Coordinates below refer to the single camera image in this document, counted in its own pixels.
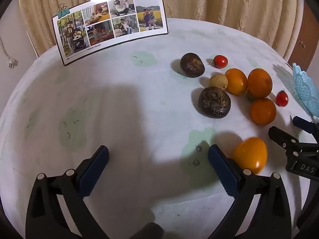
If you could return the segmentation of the red cherry tomato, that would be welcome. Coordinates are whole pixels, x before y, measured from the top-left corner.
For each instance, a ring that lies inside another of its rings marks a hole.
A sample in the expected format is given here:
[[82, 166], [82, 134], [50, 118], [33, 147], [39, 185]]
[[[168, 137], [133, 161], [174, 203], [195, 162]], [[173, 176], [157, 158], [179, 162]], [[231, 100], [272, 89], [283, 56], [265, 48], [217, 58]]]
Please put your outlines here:
[[289, 102], [289, 97], [287, 93], [284, 90], [281, 90], [276, 96], [276, 104], [279, 107], [286, 107], [286, 105], [288, 105], [288, 102]]
[[215, 68], [223, 69], [228, 65], [228, 59], [223, 55], [216, 55], [213, 58], [213, 65]]

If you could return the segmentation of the yellow orange fruit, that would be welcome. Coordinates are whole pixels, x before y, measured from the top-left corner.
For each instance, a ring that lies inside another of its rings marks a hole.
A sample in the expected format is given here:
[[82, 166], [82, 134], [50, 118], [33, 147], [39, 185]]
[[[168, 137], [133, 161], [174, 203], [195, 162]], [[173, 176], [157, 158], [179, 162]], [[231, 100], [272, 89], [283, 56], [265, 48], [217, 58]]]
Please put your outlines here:
[[258, 174], [267, 163], [267, 146], [260, 138], [248, 138], [236, 146], [231, 158], [242, 169], [250, 169], [254, 174]]

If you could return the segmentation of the orange tangerine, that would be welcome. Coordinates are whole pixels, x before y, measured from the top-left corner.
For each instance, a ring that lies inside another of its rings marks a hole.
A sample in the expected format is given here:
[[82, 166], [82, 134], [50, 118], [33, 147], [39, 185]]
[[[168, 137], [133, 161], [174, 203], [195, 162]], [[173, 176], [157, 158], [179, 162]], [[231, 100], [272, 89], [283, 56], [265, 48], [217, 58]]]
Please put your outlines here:
[[264, 69], [254, 69], [248, 75], [248, 90], [256, 98], [265, 98], [271, 94], [273, 81]]
[[255, 100], [250, 107], [250, 117], [259, 126], [267, 126], [276, 118], [276, 106], [268, 98]]
[[243, 96], [248, 89], [246, 75], [239, 69], [229, 69], [224, 74], [228, 79], [227, 91], [234, 96]]

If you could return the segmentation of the dark passion fruit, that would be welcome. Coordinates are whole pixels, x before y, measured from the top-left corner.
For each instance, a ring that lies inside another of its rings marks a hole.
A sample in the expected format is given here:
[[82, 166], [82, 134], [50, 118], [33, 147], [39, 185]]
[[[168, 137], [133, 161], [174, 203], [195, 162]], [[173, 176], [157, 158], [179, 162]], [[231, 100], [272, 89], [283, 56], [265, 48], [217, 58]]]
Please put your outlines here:
[[182, 56], [180, 66], [187, 77], [197, 78], [204, 74], [205, 67], [201, 59], [195, 53], [186, 53]]
[[231, 99], [221, 88], [212, 86], [205, 88], [199, 95], [200, 111], [210, 118], [221, 119], [228, 115], [231, 109]]

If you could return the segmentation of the tan longan fruit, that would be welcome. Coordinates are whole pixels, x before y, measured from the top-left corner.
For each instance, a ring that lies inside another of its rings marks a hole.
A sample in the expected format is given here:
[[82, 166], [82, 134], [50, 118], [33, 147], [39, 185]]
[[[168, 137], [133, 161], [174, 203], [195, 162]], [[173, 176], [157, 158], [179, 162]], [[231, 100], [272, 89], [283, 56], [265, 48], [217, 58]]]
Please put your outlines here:
[[221, 73], [215, 74], [209, 79], [208, 86], [218, 87], [222, 90], [226, 90], [228, 87], [228, 79], [225, 75]]

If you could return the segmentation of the blue plastic lattice basket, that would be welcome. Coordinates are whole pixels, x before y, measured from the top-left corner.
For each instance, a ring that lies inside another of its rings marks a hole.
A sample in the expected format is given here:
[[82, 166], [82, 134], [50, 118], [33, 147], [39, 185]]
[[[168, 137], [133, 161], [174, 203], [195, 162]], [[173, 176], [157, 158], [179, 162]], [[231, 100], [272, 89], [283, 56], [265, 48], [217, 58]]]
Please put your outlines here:
[[293, 79], [296, 93], [307, 111], [318, 118], [318, 88], [314, 85], [311, 77], [301, 70], [296, 63], [292, 64]]

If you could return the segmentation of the wooden door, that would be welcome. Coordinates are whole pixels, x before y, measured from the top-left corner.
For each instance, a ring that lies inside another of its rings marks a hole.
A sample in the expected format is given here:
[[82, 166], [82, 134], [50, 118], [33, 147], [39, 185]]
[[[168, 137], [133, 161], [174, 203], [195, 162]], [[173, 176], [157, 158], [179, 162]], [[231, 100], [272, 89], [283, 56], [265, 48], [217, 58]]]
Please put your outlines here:
[[[305, 44], [305, 48], [300, 46], [300, 41]], [[316, 52], [317, 45], [318, 21], [309, 5], [304, 2], [301, 29], [288, 63], [290, 65], [296, 63], [303, 71], [307, 71]]]

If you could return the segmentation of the door knob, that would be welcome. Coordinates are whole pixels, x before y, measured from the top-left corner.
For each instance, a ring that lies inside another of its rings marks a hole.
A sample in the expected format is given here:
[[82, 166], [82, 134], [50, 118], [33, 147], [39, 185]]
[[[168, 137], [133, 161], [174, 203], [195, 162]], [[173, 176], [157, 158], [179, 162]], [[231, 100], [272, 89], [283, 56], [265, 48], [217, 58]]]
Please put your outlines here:
[[299, 43], [302, 48], [305, 48], [305, 44], [302, 41], [300, 41]]

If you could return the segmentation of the white patterned tablecloth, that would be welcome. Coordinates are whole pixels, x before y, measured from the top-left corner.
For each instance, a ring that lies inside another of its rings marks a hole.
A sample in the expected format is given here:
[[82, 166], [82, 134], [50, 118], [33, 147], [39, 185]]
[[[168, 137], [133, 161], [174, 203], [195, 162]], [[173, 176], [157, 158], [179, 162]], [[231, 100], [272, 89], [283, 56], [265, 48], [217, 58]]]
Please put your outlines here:
[[[312, 137], [292, 125], [309, 119], [293, 90], [292, 71], [267, 43], [221, 25], [172, 19], [169, 33], [123, 43], [64, 66], [53, 47], [21, 78], [1, 116], [1, 200], [21, 234], [36, 176], [62, 175], [101, 145], [110, 160], [85, 204], [110, 238], [129, 238], [155, 222], [166, 238], [207, 238], [233, 199], [211, 167], [207, 150], [226, 155], [243, 140], [267, 145], [262, 175], [280, 173], [297, 220], [309, 180], [285, 170], [284, 149], [268, 127], [252, 122], [246, 96], [231, 97], [222, 119], [200, 113], [198, 96], [218, 72], [216, 55], [245, 74], [265, 69], [273, 80], [271, 99], [281, 90], [289, 103], [278, 107], [274, 125], [301, 141]], [[205, 72], [187, 77], [180, 66], [195, 53]]]

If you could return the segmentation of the beige curtain right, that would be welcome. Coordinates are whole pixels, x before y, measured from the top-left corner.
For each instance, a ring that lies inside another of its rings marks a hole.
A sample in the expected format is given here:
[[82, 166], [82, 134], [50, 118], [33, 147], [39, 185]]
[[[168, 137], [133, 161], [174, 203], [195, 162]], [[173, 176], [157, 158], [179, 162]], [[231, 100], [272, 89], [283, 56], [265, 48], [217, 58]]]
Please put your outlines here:
[[304, 0], [164, 0], [171, 18], [213, 22], [248, 33], [288, 59], [301, 29]]

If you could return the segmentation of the photo collage board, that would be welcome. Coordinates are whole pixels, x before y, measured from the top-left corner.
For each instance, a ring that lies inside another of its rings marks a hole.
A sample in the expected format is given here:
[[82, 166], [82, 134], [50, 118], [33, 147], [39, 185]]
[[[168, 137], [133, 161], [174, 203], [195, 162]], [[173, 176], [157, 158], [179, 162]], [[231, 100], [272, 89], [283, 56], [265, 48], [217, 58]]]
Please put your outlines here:
[[90, 0], [52, 18], [57, 48], [67, 66], [99, 50], [168, 34], [163, 0]]

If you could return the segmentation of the teal binder clip left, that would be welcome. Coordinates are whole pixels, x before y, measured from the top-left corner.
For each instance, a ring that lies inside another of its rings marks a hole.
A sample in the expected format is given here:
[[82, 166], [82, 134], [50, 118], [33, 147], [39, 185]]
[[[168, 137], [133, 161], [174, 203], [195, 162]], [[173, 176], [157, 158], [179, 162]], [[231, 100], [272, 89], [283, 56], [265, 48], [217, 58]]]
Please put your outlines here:
[[61, 19], [62, 17], [70, 14], [70, 9], [67, 5], [65, 5], [64, 3], [60, 4], [59, 6], [59, 12], [57, 14], [58, 19]]

